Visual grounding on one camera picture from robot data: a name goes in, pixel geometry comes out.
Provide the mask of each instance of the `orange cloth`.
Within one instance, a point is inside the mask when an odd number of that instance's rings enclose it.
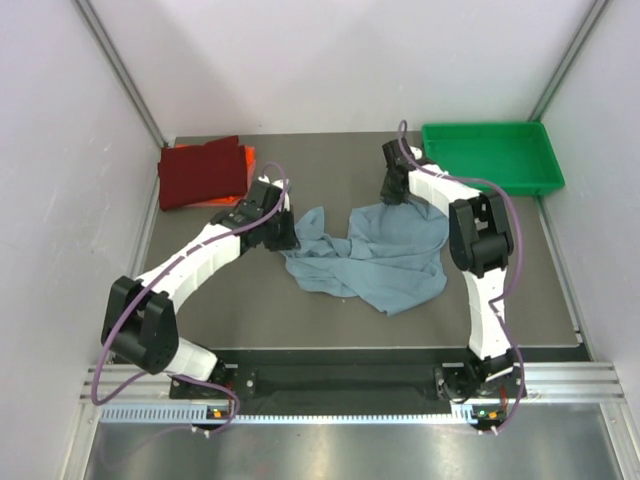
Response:
[[[186,147],[187,145],[176,145],[176,148]],[[255,147],[244,147],[245,161],[247,162],[247,191],[251,187],[253,173],[256,170],[256,149]],[[228,207],[235,206],[244,196],[236,195],[232,197],[222,197],[207,200],[206,202],[193,203],[189,207]]]

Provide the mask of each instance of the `white wall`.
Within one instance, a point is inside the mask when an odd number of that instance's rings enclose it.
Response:
[[[523,120],[592,0],[92,0],[167,137]]]
[[[616,0],[544,116],[567,186],[548,199],[587,333],[640,424],[640,2]]]
[[[0,4],[0,478],[54,478],[158,150],[71,1]]]

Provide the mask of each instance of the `gray-blue towel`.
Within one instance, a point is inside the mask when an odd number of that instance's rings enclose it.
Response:
[[[317,207],[296,224],[296,234],[300,249],[283,254],[287,270],[307,292],[359,296],[394,315],[437,296],[447,283],[440,249],[449,222],[433,206],[356,208],[346,239],[324,232],[324,209]]]

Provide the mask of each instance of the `black mounting bracket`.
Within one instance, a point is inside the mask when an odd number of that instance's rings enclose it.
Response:
[[[417,160],[411,152],[411,147],[406,138],[402,140],[391,140],[382,145],[384,159],[387,162],[387,173],[384,176],[382,189],[380,190],[380,199],[387,205],[400,205],[407,203],[409,200],[409,172],[415,170],[402,153],[400,142],[404,151],[411,155],[418,165],[432,164],[428,158]]]
[[[449,205],[449,249],[456,266],[478,278],[494,268],[506,268],[513,238],[498,192],[490,190]]]
[[[122,276],[109,293],[100,341],[104,345],[122,312],[142,291],[140,280]],[[166,369],[178,350],[173,302],[166,292],[149,292],[120,328],[111,351],[152,375]]]
[[[231,230],[244,227],[269,213],[278,203],[282,189],[261,180],[251,184],[246,198],[241,200],[233,210],[219,212],[211,219],[211,224],[220,224]],[[271,251],[292,250],[300,247],[296,236],[295,222],[291,210],[280,210],[265,223],[240,237],[240,254],[261,243]]]

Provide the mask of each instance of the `wire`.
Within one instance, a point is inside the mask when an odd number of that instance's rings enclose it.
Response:
[[[507,389],[504,385],[500,385],[500,407],[503,412],[507,411],[509,405],[509,397],[507,396]]]
[[[190,249],[188,252],[185,253],[184,256],[176,258],[164,270],[162,270],[162,272],[160,272],[156,278],[154,278],[151,282],[149,282],[149,284],[147,286],[145,286],[140,291],[140,293],[138,293],[138,295],[136,295],[136,297],[132,300],[132,302],[129,305],[127,305],[127,308],[124,309],[124,311],[122,312],[122,315],[120,315],[120,317],[116,321],[115,325],[111,329],[111,332],[109,332],[109,335],[107,336],[107,339],[104,342],[104,345],[102,347],[102,351],[100,352],[100,357],[98,359],[98,364],[96,366],[96,370],[95,370],[95,372],[93,374],[93,381],[91,382],[91,401],[93,402],[94,405],[101,406],[101,405],[104,405],[104,404],[108,403],[113,398],[115,398],[120,392],[122,392],[125,388],[127,388],[129,385],[131,385],[133,382],[138,380],[140,377],[146,375],[146,372],[136,373],[131,378],[125,380],[118,388],[116,388],[114,391],[112,391],[106,397],[98,398],[98,385],[100,384],[100,376],[102,375],[102,370],[104,369],[104,365],[106,363],[107,356],[109,355],[109,351],[111,349],[111,345],[113,345],[113,342],[114,342],[116,336],[118,335],[118,332],[122,328],[122,325],[124,324],[124,322],[127,321],[129,316],[133,313],[133,311],[136,309],[136,307],[140,304],[142,299],[153,289],[153,287],[155,287],[160,282],[160,280],[162,280],[166,275],[168,275],[183,260],[185,260],[187,257],[189,257],[190,255],[193,255],[195,252],[200,250],[200,248],[202,248],[202,246],[210,245],[211,243],[213,243],[213,242],[215,242],[217,240],[220,240],[222,238],[229,237],[231,235],[237,235],[239,233],[243,233],[243,232],[246,232],[248,230],[251,230],[252,228],[255,228],[255,227],[263,224],[264,222],[269,220],[271,217],[273,217],[280,210],[280,208],[284,205],[284,200],[285,200],[285,197],[286,197],[286,194],[287,194],[287,188],[288,188],[287,187],[287,178],[285,176],[284,170],[277,163],[267,163],[264,166],[264,168],[262,169],[262,174],[264,174],[265,170],[267,168],[269,168],[269,167],[275,167],[275,168],[278,169],[278,171],[280,172],[280,176],[282,177],[282,185],[283,185],[282,192],[280,193],[280,198],[278,198],[278,202],[271,209],[271,211],[269,213],[267,213],[264,217],[260,218],[259,220],[255,221],[255,222],[252,222],[252,223],[250,223],[248,225],[244,225],[244,226],[236,228],[234,230],[230,230],[228,232],[225,232],[225,233],[223,233],[221,235],[216,235],[214,237],[211,237],[211,238],[205,240],[204,242],[202,242],[200,245],[197,245],[196,247]],[[182,377],[183,377],[183,380],[186,381],[186,382],[191,382],[191,383],[197,382],[197,380],[191,379],[189,377],[186,377],[186,376],[182,376]]]
[[[504,336],[507,338],[507,341],[511,345],[511,348],[515,352],[516,358],[518,359],[518,365],[520,367],[520,386],[518,388],[518,394],[516,395],[511,411],[507,415],[507,418],[505,418],[505,420],[502,422],[502,424],[500,424],[500,426],[497,427],[495,430],[495,433],[497,435],[498,433],[503,431],[507,427],[507,425],[509,425],[509,423],[511,423],[515,412],[518,410],[518,407],[520,406],[520,401],[524,396],[525,375],[524,375],[524,359],[522,358],[522,352],[520,351],[520,347],[513,340],[511,332],[507,328],[507,325],[504,319],[502,318],[502,315],[500,315],[498,308],[495,306],[497,302],[500,302],[505,298],[507,298],[511,294],[513,289],[516,287],[518,282],[520,281],[520,273],[522,271],[522,259],[523,259],[523,240],[522,240],[522,228],[520,226],[520,218],[518,217],[518,212],[516,211],[516,207],[513,204],[513,200],[511,200],[511,197],[509,197],[507,192],[505,192],[499,185],[496,185],[495,183],[485,180],[483,178],[456,177],[449,174],[442,175],[442,174],[433,173],[427,170],[426,168],[423,168],[422,165],[416,162],[413,156],[409,154],[409,152],[407,152],[406,148],[404,148],[404,144],[402,141],[405,139],[406,134],[407,134],[407,121],[401,120],[400,124],[398,125],[398,140],[399,140],[398,143],[400,145],[400,150],[402,151],[402,155],[413,167],[417,168],[421,172],[426,173],[427,175],[431,175],[432,177],[443,178],[445,180],[451,180],[459,183],[475,183],[475,184],[485,185],[489,188],[492,188],[493,190],[498,192],[498,194],[502,197],[505,205],[507,206],[507,210],[511,214],[511,219],[513,221],[513,227],[514,227],[514,233],[515,233],[515,244],[516,244],[516,248],[515,248],[516,263],[514,267],[514,273],[513,273],[513,277],[511,277],[511,281],[507,284],[502,294],[496,298],[492,298],[491,300],[489,300],[489,306],[491,307],[491,310],[493,310],[493,313],[498,319],[500,328],[504,333]]]
[[[211,237],[211,238],[205,240],[204,242],[202,242],[200,245],[197,245],[196,247],[189,249],[184,254],[184,256],[176,258],[164,270],[162,270],[162,272],[160,272],[156,278],[154,278],[151,282],[149,282],[149,284],[147,286],[145,286],[140,291],[140,293],[138,293],[138,295],[136,295],[136,297],[131,301],[131,303],[129,305],[127,305],[127,307],[124,309],[124,311],[122,312],[122,314],[120,315],[120,317],[116,321],[115,325],[111,329],[111,332],[109,332],[109,335],[107,336],[107,339],[105,340],[104,345],[102,347],[102,351],[100,352],[100,357],[98,358],[98,363],[97,363],[95,372],[93,374],[93,380],[91,382],[91,401],[92,401],[92,403],[94,405],[96,405],[96,406],[105,405],[109,401],[113,400],[116,396],[118,396],[120,394],[120,392],[122,392],[125,388],[127,388],[133,382],[135,382],[136,380],[138,380],[139,378],[141,378],[141,377],[143,377],[144,375],[147,374],[144,371],[138,372],[135,375],[133,375],[130,378],[128,378],[127,380],[125,380],[124,382],[122,382],[122,384],[120,386],[118,386],[115,390],[113,390],[111,393],[109,393],[106,397],[98,398],[98,387],[100,385],[100,376],[102,375],[102,371],[104,369],[104,366],[105,366],[105,363],[106,363],[106,360],[107,360],[107,356],[109,355],[109,351],[111,349],[111,346],[113,345],[115,337],[118,335],[118,332],[122,328],[122,325],[124,325],[124,323],[127,321],[129,316],[136,309],[136,307],[140,304],[140,302],[144,299],[144,297],[158,284],[158,282],[160,282],[160,280],[162,280],[166,275],[168,275],[183,260],[185,260],[187,257],[193,255],[195,252],[200,250],[203,246],[210,245],[211,243],[213,243],[213,242],[215,242],[217,240],[220,240],[222,238],[225,238],[225,237],[228,237],[228,236],[231,236],[231,235],[237,235],[239,233],[243,233],[243,232],[246,232],[248,230],[251,230],[252,228],[255,228],[255,227],[265,223],[266,221],[268,221],[271,217],[273,217],[280,210],[280,208],[282,208],[282,206],[284,205],[285,198],[286,198],[286,195],[287,195],[287,190],[288,190],[287,178],[286,178],[286,175],[285,175],[285,172],[284,172],[283,168],[280,165],[278,165],[277,163],[273,163],[273,162],[267,163],[264,166],[264,168],[262,169],[262,175],[264,175],[264,172],[269,167],[274,167],[279,171],[280,177],[282,179],[282,192],[280,193],[280,197],[278,198],[278,202],[276,203],[276,205],[264,217],[260,218],[259,220],[255,221],[255,222],[252,222],[252,223],[250,223],[248,225],[244,225],[244,226],[236,228],[234,230],[230,230],[228,232],[225,232],[225,233],[223,233],[221,235],[216,235],[214,237]],[[229,426],[231,425],[231,422],[234,420],[234,418],[236,417],[236,415],[240,411],[240,406],[241,406],[240,398],[238,398],[238,396],[236,395],[235,392],[233,392],[232,390],[230,390],[227,387],[224,387],[222,385],[203,382],[203,381],[196,380],[194,378],[188,377],[186,375],[174,375],[174,376],[172,376],[172,378],[175,378],[176,380],[180,380],[180,381],[183,381],[183,382],[192,383],[194,385],[199,385],[201,387],[206,387],[206,388],[211,388],[213,390],[218,390],[220,392],[225,393],[228,397],[232,398],[233,401],[234,401],[233,411],[229,414],[229,416],[227,417],[225,423],[220,425],[217,429],[212,430],[211,433],[218,434],[218,433],[221,433],[221,432],[225,431],[227,428],[229,428]],[[104,466],[107,469],[116,469],[119,466],[121,466],[122,464],[124,464],[126,461],[128,461],[133,455],[135,455],[137,452],[139,452],[142,448],[146,447],[149,443],[155,441],[157,438],[159,438],[160,436],[164,435],[165,433],[173,432],[173,431],[176,431],[176,430],[184,430],[184,429],[187,429],[187,428],[190,429],[191,427],[185,427],[183,425],[180,425],[180,426],[172,426],[172,427],[169,427],[169,428],[167,428],[165,430],[161,430],[160,432],[157,432],[156,434],[152,435],[147,440],[142,442],[140,445],[138,445],[136,448],[134,448],[127,456],[125,456],[123,459],[119,460],[115,464],[111,464],[111,463],[106,461],[106,458],[105,458],[105,455],[104,455],[104,451],[103,451],[102,448],[100,450],[100,458],[102,460],[102,463],[104,464]]]

